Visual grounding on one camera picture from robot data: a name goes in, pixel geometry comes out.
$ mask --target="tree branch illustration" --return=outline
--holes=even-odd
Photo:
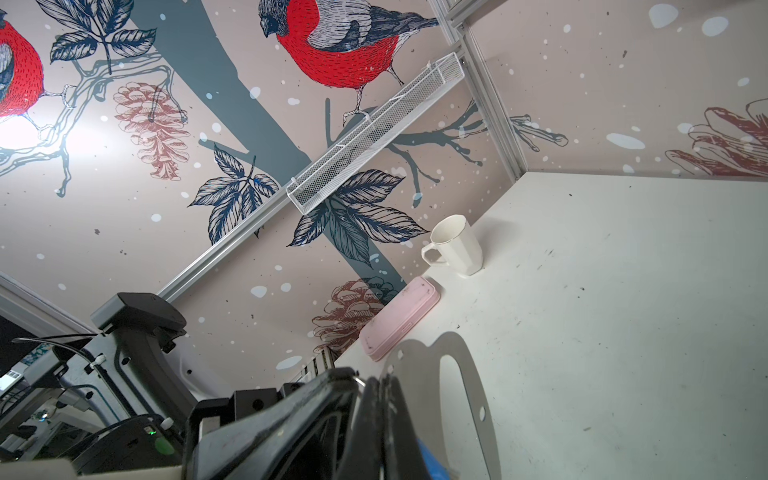
[[[170,92],[173,71],[166,65],[155,65],[161,59],[162,56],[159,53],[125,58],[123,68],[113,75],[109,75],[109,66],[104,60],[96,61],[91,70],[85,70],[78,61],[73,61],[72,64],[81,78],[71,94],[70,103],[74,105],[74,108],[64,108],[53,127],[47,131],[45,139],[35,146],[19,149],[0,147],[0,177],[31,162],[61,158],[64,179],[56,194],[63,197],[67,193],[67,184],[72,179],[69,171],[70,156],[67,149],[67,139],[88,104],[92,100],[105,101],[107,86],[112,81],[154,72],[161,72],[165,75],[160,86]]]
[[[365,111],[371,113],[375,109],[376,107],[370,107],[365,109]],[[331,100],[326,98],[325,133],[327,146],[331,147],[333,144],[335,144],[340,138],[352,130],[363,118],[364,117],[362,115],[356,115],[334,139],[331,135]],[[559,147],[564,147],[568,144],[568,139],[565,137],[565,135],[555,134],[537,128],[537,126],[531,122],[530,115],[510,117],[509,123],[512,127],[512,131],[515,132],[515,135],[520,138],[526,145],[528,145],[528,147],[533,151],[539,151],[539,148],[533,143],[533,138],[546,140],[558,145]],[[474,101],[470,101],[466,110],[464,110],[464,113],[456,118],[456,120],[451,124],[433,131],[400,134],[395,137],[395,140],[393,140],[392,143],[386,146],[387,150],[399,155],[411,168],[413,187],[417,193],[415,195],[415,199],[413,200],[413,207],[417,207],[422,201],[422,195],[418,195],[422,192],[421,184],[419,183],[419,176],[424,177],[426,180],[429,180],[434,184],[439,184],[440,179],[435,178],[422,170],[419,167],[419,164],[416,163],[416,160],[407,150],[407,147],[418,147],[419,145],[427,144],[435,144],[441,147],[450,147],[459,155],[461,155],[465,161],[468,161],[471,164],[475,164],[478,167],[482,167],[482,161],[473,160],[470,157],[471,150],[467,147],[463,147],[459,141],[469,136],[482,134],[487,131],[488,128],[485,126],[485,122],[482,120],[482,117],[480,117],[477,104]],[[211,150],[214,148],[212,142],[201,141],[200,145],[210,148]],[[229,147],[219,147],[227,151],[229,154],[232,154],[234,157],[241,159],[242,161],[249,161],[248,153],[239,152]]]

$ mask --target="wire mesh basket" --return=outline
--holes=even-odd
[[[291,178],[288,197],[307,215],[463,78],[456,53],[427,64],[397,95]]]

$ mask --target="bird tail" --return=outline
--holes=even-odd
[[[437,18],[424,18],[423,24],[419,28],[436,27],[440,25]]]

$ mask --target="wallpaper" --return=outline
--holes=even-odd
[[[158,291],[448,46],[426,2],[34,0],[0,12],[0,270],[87,319]],[[235,388],[344,350],[509,179],[460,84],[177,301]]]
[[[545,0],[504,2],[472,30],[530,170],[755,179],[766,18],[759,0]],[[526,148],[532,127],[560,137]]]

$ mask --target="leaf illustration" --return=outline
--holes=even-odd
[[[243,212],[240,218],[245,220],[248,215],[251,215],[261,205],[261,198],[256,193],[256,189],[248,183],[245,191],[243,192]]]
[[[333,208],[330,213],[328,228],[336,249],[345,257],[359,260],[371,266],[368,259],[368,237],[349,218],[346,210]]]
[[[137,57],[147,53],[154,43],[156,28],[151,30],[122,30],[114,34],[109,45],[124,57]]]
[[[315,240],[326,229],[331,215],[325,204],[320,204],[313,208],[307,215],[301,217],[296,230],[293,232],[293,242],[288,247],[298,247],[307,245]]]
[[[253,182],[256,186],[256,191],[265,197],[272,197],[280,189],[277,182],[268,175],[253,175]]]
[[[82,8],[78,8],[78,0],[35,0],[46,15],[69,28],[79,31],[91,31],[91,18]]]
[[[240,195],[240,191],[236,189],[234,194],[222,199],[210,212],[210,219],[208,220],[210,244],[213,245],[221,240],[221,237],[232,230],[240,222],[242,214],[243,197]]]
[[[245,177],[243,165],[235,157],[221,150],[218,145],[214,145],[214,157],[216,158],[216,163],[219,164],[219,168],[225,174],[232,178]]]
[[[72,6],[85,17],[93,18],[96,16],[96,0],[75,0]]]
[[[351,204],[371,204],[384,200],[402,181],[402,177],[381,170],[368,170],[353,175],[339,187],[336,196]]]
[[[93,55],[98,42],[81,31],[65,33],[51,47],[51,63],[56,60],[79,60]]]
[[[240,188],[240,182],[236,178],[219,177],[211,178],[197,191],[197,196],[192,205],[218,205],[224,198],[233,195]]]
[[[427,233],[411,217],[391,207],[351,204],[347,212],[362,231],[379,242],[399,243]]]
[[[96,6],[96,21],[104,34],[109,35],[125,26],[133,8],[134,0],[100,0]]]

